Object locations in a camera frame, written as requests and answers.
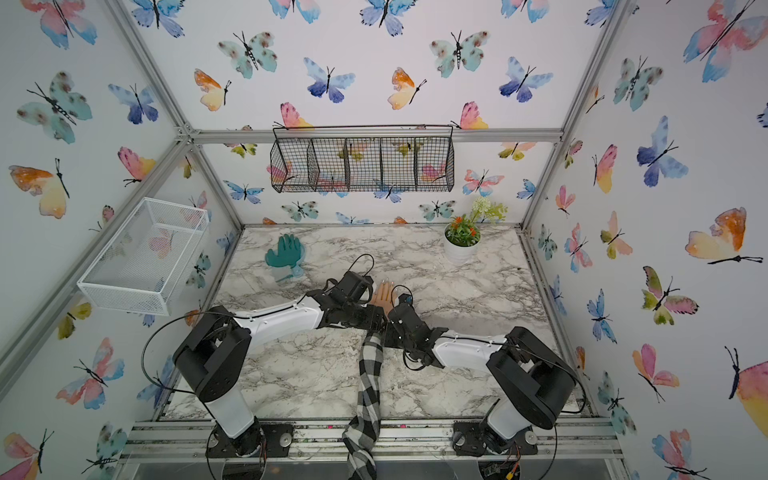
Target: orange butterfly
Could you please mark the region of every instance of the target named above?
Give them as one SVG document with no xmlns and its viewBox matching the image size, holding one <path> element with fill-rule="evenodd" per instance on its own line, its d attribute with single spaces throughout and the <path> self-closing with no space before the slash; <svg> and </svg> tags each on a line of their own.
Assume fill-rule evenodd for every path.
<svg viewBox="0 0 768 480">
<path fill-rule="evenodd" d="M 64 176 L 59 170 L 61 160 L 55 159 L 56 177 L 46 170 L 38 170 L 31 167 L 19 167 L 11 165 L 8 169 L 11 171 L 11 178 L 17 187 L 24 192 L 29 192 L 32 196 L 42 195 L 40 199 L 40 214 L 51 215 L 55 218 L 62 218 L 67 211 L 67 199 L 69 192 L 64 186 Z"/>
<path fill-rule="evenodd" d="M 194 82 L 200 86 L 200 90 L 206 92 L 200 99 L 200 103 L 208 107 L 208 110 L 216 111 L 221 108 L 221 105 L 227 104 L 227 92 L 232 84 L 231 81 L 227 80 L 227 85 L 222 89 L 217 81 L 199 68 L 195 68 Z"/>
<path fill-rule="evenodd" d="M 715 224 L 710 227 L 710 232 L 711 235 L 704 232 L 690 232 L 685 251 L 692 257 L 713 260 L 709 262 L 710 265 L 728 260 L 763 262 L 762 257 L 742 257 L 739 255 L 746 232 L 746 209 L 744 207 L 732 208 L 718 215 Z"/>
<path fill-rule="evenodd" d="M 427 82 L 423 80 L 417 87 L 408 74 L 400 67 L 392 74 L 392 84 L 395 85 L 396 94 L 392 94 L 387 98 L 389 104 L 392 105 L 393 110 L 399 110 L 406 105 L 410 105 L 413 102 L 413 98 L 419 92 L 419 89 Z"/>
<path fill-rule="evenodd" d="M 624 234 L 619 230 L 619 220 L 614 211 L 611 213 L 611 219 L 608 221 L 608 230 L 600 230 L 600 240 L 603 240 L 603 243 L 608 244 L 608 258 L 615 259 L 616 252 L 622 255 L 629 255 L 632 253 L 632 247 L 619 238 L 619 235 Z"/>
</svg>

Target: potted plant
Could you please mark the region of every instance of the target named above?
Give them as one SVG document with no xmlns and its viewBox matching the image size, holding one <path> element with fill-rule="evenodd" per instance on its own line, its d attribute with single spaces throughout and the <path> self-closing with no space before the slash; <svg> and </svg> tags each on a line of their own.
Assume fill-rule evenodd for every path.
<svg viewBox="0 0 768 480">
<path fill-rule="evenodd" d="M 482 236 L 477 224 L 485 221 L 501 222 L 506 218 L 507 211 L 508 208 L 503 204 L 492 204 L 487 198 L 480 197 L 472 202 L 469 214 L 453 217 L 442 239 L 448 260 L 457 265 L 467 263 L 478 249 Z"/>
</svg>

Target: butterfly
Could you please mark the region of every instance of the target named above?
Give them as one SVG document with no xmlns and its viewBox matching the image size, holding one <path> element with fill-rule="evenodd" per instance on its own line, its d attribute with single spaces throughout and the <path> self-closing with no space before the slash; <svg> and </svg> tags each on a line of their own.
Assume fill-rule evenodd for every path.
<svg viewBox="0 0 768 480">
<path fill-rule="evenodd" d="M 419 205 L 419 210 L 422 211 L 422 216 L 425 218 L 425 220 L 431 222 L 436 217 L 451 218 L 453 215 L 453 206 L 456 205 L 456 200 L 442 202 L 441 204 L 438 204 L 437 202 L 432 203 L 434 206 L 428 204 Z"/>
<path fill-rule="evenodd" d="M 744 7 L 734 14 L 734 0 L 715 0 L 707 11 L 715 25 L 699 28 L 690 37 L 690 42 L 683 53 L 685 63 L 702 55 L 709 54 L 704 67 L 702 82 L 717 81 L 728 75 L 731 62 L 731 50 L 751 50 L 768 36 L 768 17 L 750 17 L 741 19 L 744 12 L 756 0 L 747 0 Z"/>
<path fill-rule="evenodd" d="M 315 79 L 315 83 L 306 88 L 310 94 L 321 98 L 328 91 L 328 98 L 333 103 L 338 104 L 344 100 L 344 94 L 339 89 L 348 88 L 355 81 L 355 74 L 348 73 L 331 77 L 333 71 L 336 70 L 335 68 L 329 70 L 326 67 L 328 72 L 326 75 L 326 72 L 317 63 L 307 57 L 304 58 L 304 64 L 306 65 L 306 74 Z"/>
<path fill-rule="evenodd" d="M 277 55 L 267 48 L 274 43 L 274 36 L 271 33 L 262 31 L 251 38 L 248 43 L 245 42 L 245 33 L 242 31 L 240 31 L 242 37 L 238 37 L 236 33 L 232 35 L 237 38 L 240 45 L 233 41 L 220 41 L 218 43 L 219 50 L 231 59 L 232 67 L 243 74 L 244 78 L 251 78 L 253 67 L 258 70 L 259 65 L 267 71 L 277 69 Z"/>
<path fill-rule="evenodd" d="M 293 205 L 283 205 L 281 208 L 288 212 L 288 215 L 293 218 L 294 221 L 300 222 L 303 217 L 317 218 L 319 212 L 316 207 L 317 202 L 306 202 L 301 205 L 296 202 L 295 207 Z"/>
<path fill-rule="evenodd" d="M 531 198 L 536 193 L 536 186 L 529 179 L 523 179 L 523 187 L 525 190 L 518 192 L 518 198 Z"/>
<path fill-rule="evenodd" d="M 41 125 L 43 133 L 50 138 L 73 144 L 74 132 L 69 123 L 77 125 L 74 122 L 75 118 L 90 120 L 93 115 L 85 97 L 72 91 L 74 87 L 72 77 L 66 71 L 58 72 L 51 80 L 51 87 L 48 89 L 50 97 L 43 92 L 37 82 L 35 82 L 35 86 L 40 93 L 32 90 L 27 91 L 42 98 L 48 104 L 30 101 L 16 111 L 16 117 L 30 125 Z"/>
<path fill-rule="evenodd" d="M 464 191 L 464 195 L 469 195 L 472 192 L 479 191 L 483 197 L 487 197 L 493 193 L 491 185 L 498 185 L 498 182 L 504 180 L 504 175 L 494 175 L 493 177 L 488 177 L 487 175 L 487 170 L 483 171 L 482 176 L 477 175 L 474 170 L 467 170 L 467 174 L 464 177 L 464 180 L 468 181 L 469 183 L 466 184 L 462 189 Z"/>
<path fill-rule="evenodd" d="M 549 0 L 502 0 L 502 15 L 509 18 L 526 3 L 528 3 L 528 20 L 531 23 L 543 18 L 549 12 Z"/>
<path fill-rule="evenodd" d="M 611 213 L 611 219 L 608 221 L 608 230 L 600 230 L 600 240 L 602 240 L 603 243 L 608 244 L 606 253 L 610 259 L 615 259 L 616 253 L 620 253 L 621 255 L 632 254 L 632 247 L 619 238 L 620 235 L 624 234 L 619 230 L 619 221 L 616 217 L 616 211 L 613 211 Z"/>
<path fill-rule="evenodd" d="M 699 310 L 698 303 L 687 296 L 670 295 L 670 293 L 679 290 L 679 288 L 672 289 L 674 277 L 670 280 L 669 287 L 666 290 L 662 290 L 661 281 L 659 281 L 656 270 L 649 266 L 644 266 L 643 270 L 645 270 L 646 276 L 645 283 L 648 286 L 648 290 L 643 289 L 643 310 L 654 311 L 654 322 L 657 325 L 663 323 L 674 325 L 674 318 L 672 318 L 670 312 L 693 315 Z"/>
<path fill-rule="evenodd" d="M 142 27 L 151 27 L 154 23 L 158 29 L 163 25 L 165 31 L 174 38 L 184 35 L 182 27 L 171 20 L 184 6 L 184 0 L 133 0 L 140 8 L 132 11 L 136 22 Z"/>
<path fill-rule="evenodd" d="M 194 264 L 194 272 L 187 279 L 187 285 L 197 285 L 197 288 L 205 287 L 205 270 L 210 269 L 210 258 L 200 252 L 197 262 Z"/>
<path fill-rule="evenodd" d="M 611 191 L 613 183 L 611 182 L 611 176 L 614 174 L 614 164 L 616 163 L 616 155 L 618 153 L 618 147 L 611 145 L 603 154 L 603 157 L 598 162 L 598 156 L 594 155 L 592 160 L 594 161 L 594 180 L 592 180 L 592 187 L 597 184 L 604 193 Z"/>
<path fill-rule="evenodd" d="M 504 150 L 498 152 L 498 156 L 500 158 L 507 158 L 511 155 L 513 160 L 519 161 L 525 158 L 525 154 L 523 153 L 524 151 L 529 151 L 535 146 L 536 146 L 536 142 L 534 141 L 529 141 L 524 144 L 520 142 L 503 143 L 502 147 L 504 147 Z"/>
<path fill-rule="evenodd" d="M 363 225 L 365 223 L 371 223 L 371 220 L 368 220 L 367 218 L 363 220 L 355 220 L 355 217 L 348 217 L 339 212 L 336 212 L 336 219 L 345 225 Z"/>
<path fill-rule="evenodd" d="M 603 372 L 603 382 L 598 386 L 598 400 L 603 405 L 608 406 L 608 411 L 611 412 L 611 424 L 614 426 L 616 433 L 626 435 L 627 431 L 629 431 L 637 434 L 637 427 L 634 425 L 632 417 L 619 404 L 619 401 L 624 400 L 624 397 L 619 397 L 619 389 L 614 394 L 614 383 L 611 381 L 611 377 L 608 376 L 608 372 Z"/>
<path fill-rule="evenodd" d="M 392 84 L 395 85 L 396 94 L 391 94 L 387 101 L 392 105 L 393 110 L 400 110 L 406 105 L 410 105 L 413 102 L 416 94 L 419 93 L 419 89 L 427 82 L 422 80 L 422 83 L 417 87 L 413 83 L 413 80 L 408 74 L 400 67 L 392 74 Z"/>
<path fill-rule="evenodd" d="M 508 62 L 507 76 L 510 78 L 509 83 L 506 83 L 499 87 L 499 91 L 505 97 L 518 92 L 517 99 L 520 103 L 525 103 L 531 100 L 533 94 L 532 88 L 539 88 L 546 85 L 554 74 L 547 73 L 543 75 L 531 75 L 536 67 L 528 67 L 528 70 L 523 70 L 520 62 L 515 57 L 510 57 Z"/>
<path fill-rule="evenodd" d="M 571 238 L 565 239 L 565 253 L 571 254 L 571 271 L 578 273 L 579 263 L 582 267 L 592 266 L 592 259 L 582 247 L 587 243 L 586 237 L 581 242 L 581 226 L 576 223 L 576 227 L 571 231 Z"/>
<path fill-rule="evenodd" d="M 40 214 L 50 215 L 57 219 L 61 219 L 67 212 L 67 198 L 69 198 L 69 191 L 64 185 L 64 175 L 59 170 L 60 163 L 61 160 L 56 158 L 55 166 L 58 181 L 54 179 L 51 172 L 46 170 L 19 167 L 18 165 L 8 167 L 16 187 L 24 192 L 29 192 L 33 197 L 42 195 L 40 197 Z"/>
<path fill-rule="evenodd" d="M 69 49 L 69 35 L 74 34 L 96 44 L 96 27 L 79 15 L 85 8 L 82 0 L 22 0 L 22 7 L 30 12 L 44 12 L 40 18 L 40 29 L 51 39 L 53 45 Z"/>
<path fill-rule="evenodd" d="M 766 104 L 766 109 L 763 110 L 763 113 L 757 115 L 757 121 L 763 125 L 763 128 L 768 128 L 768 104 Z"/>
<path fill-rule="evenodd" d="M 710 265 L 729 260 L 734 262 L 749 260 L 750 262 L 762 263 L 762 257 L 742 257 L 739 255 L 739 250 L 744 243 L 745 231 L 746 209 L 744 207 L 732 208 L 717 216 L 715 224 L 710 227 L 711 235 L 704 232 L 690 232 L 685 251 L 692 257 L 712 260 L 708 262 Z"/>
<path fill-rule="evenodd" d="M 600 26 L 602 27 L 605 25 L 608 16 L 611 14 L 611 10 L 614 8 L 616 0 L 600 0 L 600 2 L 603 4 L 603 6 L 591 8 L 589 11 L 587 11 L 587 19 L 584 20 L 585 24 L 597 25 L 598 23 L 603 22 Z"/>
<path fill-rule="evenodd" d="M 288 102 L 280 104 L 280 113 L 283 116 L 283 123 L 286 128 L 312 127 L 311 124 L 308 124 L 306 120 L 301 118 L 295 107 Z"/>
<path fill-rule="evenodd" d="M 118 150 L 118 158 L 133 176 L 133 178 L 123 180 L 123 182 L 125 182 L 124 187 L 127 187 L 134 182 L 141 182 L 147 178 L 147 175 L 152 171 L 155 163 L 157 163 L 151 158 L 139 157 L 130 148 L 126 147 L 120 147 L 120 150 Z"/>
<path fill-rule="evenodd" d="M 288 14 L 288 8 L 293 6 L 296 11 L 296 5 L 299 6 L 299 13 L 304 17 L 307 23 L 312 23 L 320 17 L 320 7 L 315 0 L 270 0 L 272 13 L 280 18 L 285 18 Z"/>
<path fill-rule="evenodd" d="M 386 25 L 386 31 L 392 37 L 396 37 L 402 34 L 402 23 L 395 17 L 400 17 L 407 12 L 416 4 L 416 0 L 368 0 L 368 3 L 372 6 L 360 10 L 362 24 L 370 26 L 379 22 L 379 28 L 382 24 Z"/>
<path fill-rule="evenodd" d="M 634 70 L 634 62 L 629 58 L 625 58 L 621 62 L 621 78 L 616 83 L 616 89 L 614 90 L 614 103 L 618 104 L 622 99 L 630 99 L 629 105 L 632 111 L 636 111 L 643 106 L 643 103 L 648 99 L 650 89 L 648 85 L 655 85 L 663 76 L 664 70 L 661 67 L 649 67 L 643 69 L 643 65 L 648 60 L 648 57 L 643 60 L 640 57 L 640 66 L 637 67 L 637 71 L 632 75 Z"/>
<path fill-rule="evenodd" d="M 664 397 L 661 396 L 656 385 L 664 386 L 680 386 L 680 379 L 677 375 L 669 373 L 667 370 L 656 372 L 656 349 L 647 343 L 643 345 L 640 352 L 635 350 L 632 352 L 632 358 L 634 359 L 634 365 L 637 370 L 640 371 L 639 375 L 648 382 L 648 385 L 656 392 L 656 401 L 661 403 Z"/>
<path fill-rule="evenodd" d="M 573 141 L 571 141 L 571 145 L 568 147 L 568 150 L 565 152 L 565 167 L 568 168 L 574 163 L 574 155 L 576 155 L 579 150 L 581 150 L 581 146 L 584 145 L 584 142 L 581 140 L 576 140 L 575 138 Z"/>
<path fill-rule="evenodd" d="M 227 186 L 232 189 L 230 192 L 230 197 L 232 197 L 232 200 L 248 200 L 252 204 L 260 204 L 261 199 L 257 197 L 258 194 L 264 191 L 263 188 L 248 188 L 248 185 L 243 185 L 242 187 L 238 184 L 233 184 L 232 182 L 229 182 L 227 180 L 224 181 Z"/>
<path fill-rule="evenodd" d="M 558 210 L 563 210 L 565 212 L 565 216 L 567 217 L 570 215 L 568 213 L 568 207 L 570 207 L 575 200 L 576 194 L 570 194 L 568 195 L 568 198 L 565 197 L 565 185 L 561 185 L 560 194 L 554 198 L 554 203 L 558 206 Z"/>
<path fill-rule="evenodd" d="M 199 68 L 195 68 L 194 82 L 200 87 L 200 90 L 206 92 L 206 94 L 200 98 L 200 103 L 208 107 L 208 110 L 216 111 L 221 108 L 222 105 L 227 104 L 227 92 L 230 90 L 232 81 L 227 80 L 227 84 L 224 85 L 224 88 L 222 89 L 219 82 L 209 77 Z"/>
<path fill-rule="evenodd" d="M 118 98 L 120 103 L 130 107 L 128 110 L 128 121 L 132 124 L 139 125 L 142 123 L 144 121 L 142 115 L 146 116 L 151 121 L 157 120 L 157 109 L 149 105 L 154 103 L 152 90 L 149 87 L 145 87 L 144 90 L 138 93 L 136 85 L 131 87 L 131 91 L 118 87 L 115 84 L 109 84 L 107 88 L 109 88 L 109 91 Z"/>
<path fill-rule="evenodd" d="M 112 424 L 110 422 L 105 423 L 98 434 L 98 442 L 96 443 L 97 459 L 95 461 L 85 459 L 86 462 L 91 464 L 82 473 L 87 472 L 91 467 L 98 467 L 91 472 L 86 480 L 110 480 L 114 477 L 115 468 L 110 464 L 118 460 L 112 457 L 122 452 L 127 442 L 128 435 L 123 429 L 117 429 L 112 433 Z"/>
<path fill-rule="evenodd" d="M 608 324 L 610 318 L 605 314 L 605 295 L 603 294 L 603 289 L 600 289 L 597 304 L 592 300 L 587 303 L 587 311 L 594 317 L 592 319 L 594 321 L 592 325 L 592 335 L 594 335 L 594 338 L 600 340 L 603 338 L 603 333 L 605 333 L 605 338 L 611 339 L 611 342 L 616 343 L 614 331 Z"/>
<path fill-rule="evenodd" d="M 587 111 L 584 112 L 585 115 L 588 114 L 589 111 L 595 105 L 597 105 L 599 101 L 605 100 L 605 95 L 600 95 L 600 88 L 597 85 L 595 85 L 594 88 L 592 88 L 592 90 L 590 91 L 589 98 L 591 98 L 593 101 L 592 101 L 592 105 L 590 105 Z"/>
<path fill-rule="evenodd" d="M 653 146 L 637 149 L 637 163 L 648 166 L 643 176 L 643 181 L 648 187 L 656 187 L 659 183 L 659 171 L 666 178 L 682 178 L 688 175 L 688 167 L 667 155 L 672 150 L 680 148 L 672 146 L 674 140 L 667 146 L 668 131 L 669 124 L 665 115 L 659 120 L 656 131 L 650 135 Z"/>
<path fill-rule="evenodd" d="M 74 321 L 76 319 L 87 319 L 91 316 L 92 311 L 93 308 L 91 308 L 89 302 L 81 303 L 70 308 L 64 318 L 61 319 L 61 322 L 58 323 L 58 339 L 63 340 L 71 337 L 72 333 L 75 331 Z"/>
<path fill-rule="evenodd" d="M 559 275 L 554 277 L 554 285 L 549 286 L 549 293 L 552 294 L 552 300 L 554 301 L 554 304 L 557 306 L 560 313 L 562 315 L 568 315 L 568 312 L 565 311 L 565 305 L 563 305 L 563 294 L 560 292 Z"/>
<path fill-rule="evenodd" d="M 587 363 L 587 353 L 584 351 L 583 346 L 576 347 L 576 370 L 581 370 L 581 374 L 587 377 L 587 380 L 592 380 L 589 375 L 584 371 L 584 367 Z"/>
<path fill-rule="evenodd" d="M 379 185 L 379 191 L 373 192 L 373 196 L 383 199 L 389 198 L 389 201 L 391 201 L 393 204 L 399 204 L 401 200 L 400 195 L 402 195 L 402 192 L 403 190 L 397 190 L 395 187 L 387 188 L 384 185 Z"/>
<path fill-rule="evenodd" d="M 220 239 L 216 240 L 216 244 L 224 249 L 224 255 L 227 255 L 230 252 L 230 248 L 235 243 L 235 233 L 229 232 L 227 235 L 221 237 Z"/>
<path fill-rule="evenodd" d="M 464 104 L 464 108 L 462 109 L 462 120 L 460 123 L 457 124 L 454 121 L 451 121 L 451 123 L 462 130 L 483 130 L 488 128 L 488 124 L 480 118 L 478 105 L 474 101 Z"/>
<path fill-rule="evenodd" d="M 558 245 L 550 237 L 552 234 L 541 224 L 541 233 L 538 236 L 538 249 L 544 251 L 544 258 L 552 260 L 554 252 L 558 251 Z"/>
<path fill-rule="evenodd" d="M 82 366 L 75 367 L 76 369 L 84 370 L 87 375 L 66 385 L 56 394 L 56 398 L 64 399 L 70 405 L 74 405 L 84 394 L 83 406 L 86 409 L 101 408 L 104 402 L 107 401 L 107 398 L 104 396 L 104 387 L 107 386 L 107 381 L 117 380 L 122 377 L 125 367 L 123 359 L 109 362 L 112 358 L 112 353 L 114 353 L 114 350 L 109 338 L 105 338 L 101 341 L 98 350 L 96 350 L 93 366 L 90 369 L 85 366 L 82 360 L 80 360 Z"/>
<path fill-rule="evenodd" d="M 29 442 L 16 432 L 5 437 L 3 440 L 5 454 L 11 458 L 23 458 L 24 460 L 6 473 L 0 474 L 0 480 L 35 480 L 38 472 L 43 472 L 43 448 L 53 434 L 51 432 L 48 435 L 48 429 L 45 429 L 42 442 L 37 448 L 29 445 Z"/>
<path fill-rule="evenodd" d="M 453 73 L 453 68 L 458 62 L 458 68 L 462 65 L 469 70 L 475 71 L 480 66 L 480 61 L 485 57 L 483 51 L 479 48 L 488 41 L 488 32 L 479 31 L 469 35 L 464 41 L 459 41 L 462 33 L 458 37 L 451 33 L 453 43 L 446 40 L 434 40 L 429 44 L 429 49 L 437 55 L 435 66 L 443 78 L 448 78 Z"/>
<path fill-rule="evenodd" d="M 250 125 L 246 125 L 240 129 L 241 131 L 252 131 L 253 129 L 250 127 Z M 224 144 L 225 147 L 229 147 L 232 150 L 230 150 L 234 154 L 240 155 L 240 157 L 245 158 L 245 154 L 256 154 L 256 144 Z"/>
<path fill-rule="evenodd" d="M 710 480 L 704 475 L 700 475 L 707 470 L 706 468 L 698 471 L 688 468 L 691 451 L 688 431 L 686 429 L 683 429 L 682 432 L 671 431 L 670 440 L 672 440 L 671 444 L 662 435 L 658 435 L 650 441 L 654 444 L 654 453 L 659 455 L 668 465 L 672 465 L 664 466 L 672 471 L 667 480 L 691 480 L 691 477 Z"/>
<path fill-rule="evenodd" d="M 741 404 L 749 414 L 757 428 L 768 437 L 768 417 L 765 415 L 766 386 L 768 386 L 768 362 L 758 363 L 748 369 L 739 371 L 739 351 L 735 348 L 733 353 L 725 347 L 733 364 L 733 387 L 728 399 L 734 395 L 739 396 Z"/>
<path fill-rule="evenodd" d="M 162 375 L 160 373 L 155 373 L 154 380 L 157 383 L 160 383 L 162 386 L 166 386 L 170 388 L 170 375 L 174 372 L 174 358 L 172 355 L 169 355 L 168 358 L 165 359 L 165 365 L 163 365 L 163 373 Z M 160 406 L 160 398 L 163 395 L 163 389 L 159 386 L 151 383 L 148 386 L 146 386 L 143 390 L 141 390 L 138 395 L 136 395 L 136 400 L 144 400 L 145 402 L 151 398 L 154 398 L 154 408 L 157 408 Z"/>
</svg>

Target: white flower pot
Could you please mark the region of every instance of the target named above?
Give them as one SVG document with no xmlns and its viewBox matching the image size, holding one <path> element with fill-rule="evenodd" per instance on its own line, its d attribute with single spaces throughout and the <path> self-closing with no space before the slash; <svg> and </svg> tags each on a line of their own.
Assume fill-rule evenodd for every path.
<svg viewBox="0 0 768 480">
<path fill-rule="evenodd" d="M 456 265 L 467 263 L 475 255 L 479 244 L 480 242 L 477 242 L 471 247 L 460 247 L 459 245 L 451 243 L 451 240 L 448 240 L 448 237 L 445 236 L 445 232 L 442 234 L 442 245 L 445 248 L 445 257 L 450 260 L 451 263 L 455 263 Z"/>
</svg>

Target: mannequin hand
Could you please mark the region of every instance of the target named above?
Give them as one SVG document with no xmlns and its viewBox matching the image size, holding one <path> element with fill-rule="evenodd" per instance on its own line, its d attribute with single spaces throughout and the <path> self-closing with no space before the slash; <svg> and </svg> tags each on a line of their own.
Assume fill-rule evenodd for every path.
<svg viewBox="0 0 768 480">
<path fill-rule="evenodd" d="M 384 315 L 389 315 L 389 312 L 394 308 L 392 306 L 392 288 L 394 286 L 394 283 L 386 280 L 381 282 L 368 304 L 382 307 L 384 309 Z"/>
<path fill-rule="evenodd" d="M 272 251 L 266 252 L 265 261 L 269 266 L 295 266 L 301 258 L 301 242 L 293 235 L 283 235 L 277 241 L 277 255 Z"/>
</svg>

